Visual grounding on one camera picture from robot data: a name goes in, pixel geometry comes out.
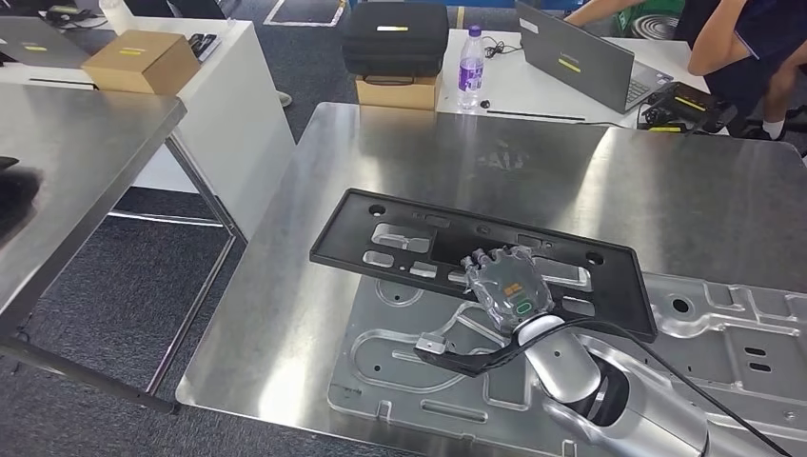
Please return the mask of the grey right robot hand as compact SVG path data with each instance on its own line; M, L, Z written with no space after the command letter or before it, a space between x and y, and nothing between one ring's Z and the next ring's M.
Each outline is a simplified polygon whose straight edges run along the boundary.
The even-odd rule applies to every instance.
M554 302L532 250L525 246L475 249L461 260L467 285L504 336L549 312Z

